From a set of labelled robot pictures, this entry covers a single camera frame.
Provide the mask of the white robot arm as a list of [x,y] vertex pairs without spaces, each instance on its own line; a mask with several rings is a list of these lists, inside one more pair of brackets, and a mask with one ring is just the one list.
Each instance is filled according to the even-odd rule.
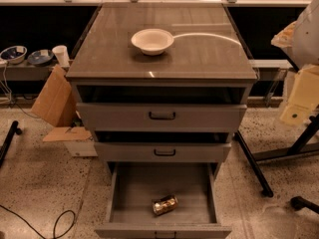
[[319,106],[319,0],[312,0],[295,22],[272,38],[271,44],[298,68],[279,119],[300,125]]

